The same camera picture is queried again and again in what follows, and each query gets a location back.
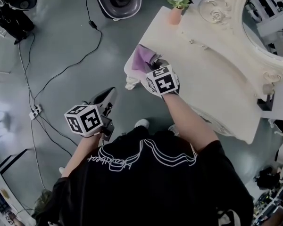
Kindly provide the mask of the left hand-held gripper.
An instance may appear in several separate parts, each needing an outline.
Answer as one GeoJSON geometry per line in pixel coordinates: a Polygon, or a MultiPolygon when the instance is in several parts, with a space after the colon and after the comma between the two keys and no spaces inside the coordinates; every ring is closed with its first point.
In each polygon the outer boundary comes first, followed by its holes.
{"type": "Polygon", "coordinates": [[[71,131],[83,137],[101,134],[104,141],[109,141],[114,125],[108,115],[116,98],[116,88],[110,87],[95,95],[89,102],[72,107],[64,114],[71,131]]]}

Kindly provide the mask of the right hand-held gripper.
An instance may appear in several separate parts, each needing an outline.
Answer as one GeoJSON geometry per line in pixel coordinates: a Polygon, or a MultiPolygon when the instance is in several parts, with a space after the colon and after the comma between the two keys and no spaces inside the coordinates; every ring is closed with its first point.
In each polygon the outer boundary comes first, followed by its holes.
{"type": "Polygon", "coordinates": [[[171,65],[161,58],[150,61],[151,68],[158,68],[146,74],[146,89],[152,94],[162,97],[165,94],[178,94],[180,89],[179,79],[171,65]]]}

